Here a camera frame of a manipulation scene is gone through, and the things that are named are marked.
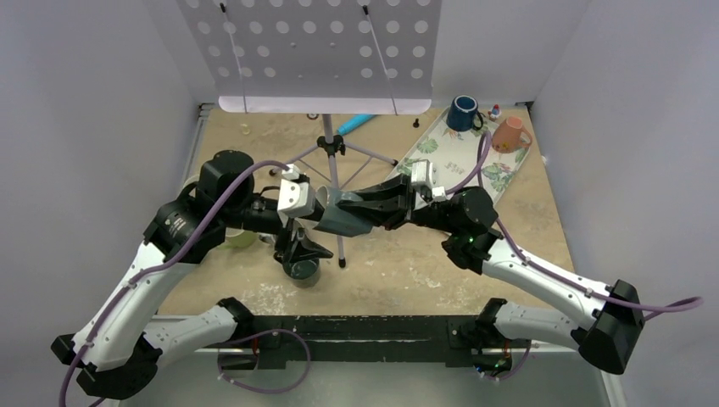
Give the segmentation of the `dark teal mug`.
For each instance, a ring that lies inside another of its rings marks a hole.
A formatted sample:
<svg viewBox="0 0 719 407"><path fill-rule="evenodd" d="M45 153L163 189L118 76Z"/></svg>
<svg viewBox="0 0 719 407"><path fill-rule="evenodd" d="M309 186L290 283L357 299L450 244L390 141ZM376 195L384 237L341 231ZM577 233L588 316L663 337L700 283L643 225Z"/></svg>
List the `dark teal mug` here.
<svg viewBox="0 0 719 407"><path fill-rule="evenodd" d="M341 209L342 203L360 203L363 199L354 192L335 187L322 186L315 193L316 202L322 208L322 215L314 229L341 237L357 237L371 232L373 225L358 215Z"/></svg>

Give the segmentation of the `light green mug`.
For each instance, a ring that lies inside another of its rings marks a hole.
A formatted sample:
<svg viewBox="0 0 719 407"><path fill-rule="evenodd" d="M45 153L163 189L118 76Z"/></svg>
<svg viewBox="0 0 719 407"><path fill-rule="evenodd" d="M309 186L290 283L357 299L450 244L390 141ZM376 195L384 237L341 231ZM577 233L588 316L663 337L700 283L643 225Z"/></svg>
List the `light green mug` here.
<svg viewBox="0 0 719 407"><path fill-rule="evenodd" d="M251 246L257 240L258 235L256 232L226 228L225 241L220 245L220 248L244 249Z"/></svg>

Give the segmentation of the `grey ribbed mug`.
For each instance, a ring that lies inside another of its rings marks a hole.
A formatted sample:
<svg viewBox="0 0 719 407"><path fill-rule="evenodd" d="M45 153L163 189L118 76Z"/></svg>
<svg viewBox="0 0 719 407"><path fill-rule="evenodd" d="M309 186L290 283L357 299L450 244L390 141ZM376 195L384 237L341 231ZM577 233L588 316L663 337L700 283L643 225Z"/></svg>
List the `grey ribbed mug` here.
<svg viewBox="0 0 719 407"><path fill-rule="evenodd" d="M271 246L274 246L276 244L276 235L273 234L259 233L258 239L261 242Z"/></svg>

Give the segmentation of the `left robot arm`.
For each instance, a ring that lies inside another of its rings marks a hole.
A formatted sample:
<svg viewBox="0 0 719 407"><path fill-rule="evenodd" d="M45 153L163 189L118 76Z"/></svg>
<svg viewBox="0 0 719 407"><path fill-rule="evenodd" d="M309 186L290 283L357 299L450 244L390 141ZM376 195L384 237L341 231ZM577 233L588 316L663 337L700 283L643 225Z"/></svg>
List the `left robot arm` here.
<svg viewBox="0 0 719 407"><path fill-rule="evenodd" d="M318 217L309 177L294 164L276 163L279 197L267 199L254 189L255 171L267 166L246 153L223 150L158 209L101 309L78 332L53 341L53 353L69 368L67 381L76 381L99 402L129 399L161 368L197 349L225 342L241 347L256 338L254 315L234 298L173 326L153 329L149 322L230 229L276 236L275 252L284 265L330 256L293 224Z"/></svg>

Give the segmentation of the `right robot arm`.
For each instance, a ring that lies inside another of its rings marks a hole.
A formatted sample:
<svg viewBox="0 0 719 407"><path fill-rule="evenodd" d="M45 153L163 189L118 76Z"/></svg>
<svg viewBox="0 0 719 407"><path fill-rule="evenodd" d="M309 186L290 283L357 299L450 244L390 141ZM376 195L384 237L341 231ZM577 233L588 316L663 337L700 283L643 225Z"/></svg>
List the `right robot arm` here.
<svg viewBox="0 0 719 407"><path fill-rule="evenodd" d="M415 187L400 175L361 190L330 192L326 206L366 231L410 223L448 233L441 246L455 266L519 287L568 321L566 329L555 322L545 341L575 348L602 371L626 371L645 325L637 288L623 280L585 279L531 256L508 232L494 229L499 216L482 187L462 187L447 197L441 187Z"/></svg>

